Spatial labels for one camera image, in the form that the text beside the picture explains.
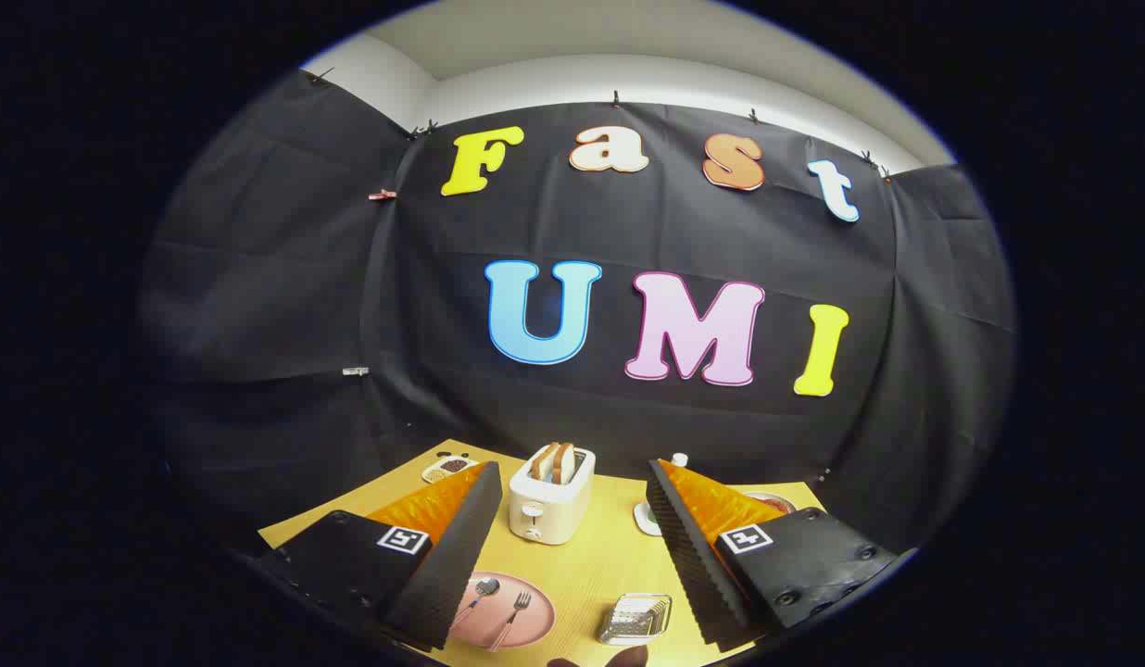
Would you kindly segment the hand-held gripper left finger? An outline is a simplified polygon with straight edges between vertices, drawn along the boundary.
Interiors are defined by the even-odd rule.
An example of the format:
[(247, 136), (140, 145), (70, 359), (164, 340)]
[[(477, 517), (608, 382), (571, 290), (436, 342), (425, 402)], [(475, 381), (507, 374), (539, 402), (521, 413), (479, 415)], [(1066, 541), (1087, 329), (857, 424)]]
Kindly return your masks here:
[(474, 464), (376, 513), (323, 515), (258, 573), (361, 640), (443, 648), (500, 501), (499, 466)]

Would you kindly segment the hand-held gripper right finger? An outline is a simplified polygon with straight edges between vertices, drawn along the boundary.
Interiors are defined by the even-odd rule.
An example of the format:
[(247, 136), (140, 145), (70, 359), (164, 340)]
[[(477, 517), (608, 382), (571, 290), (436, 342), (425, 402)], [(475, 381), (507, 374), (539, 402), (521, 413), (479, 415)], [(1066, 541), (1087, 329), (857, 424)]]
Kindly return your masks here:
[(706, 643), (721, 650), (822, 624), (897, 554), (815, 507), (783, 513), (704, 474), (650, 461), (646, 499)]

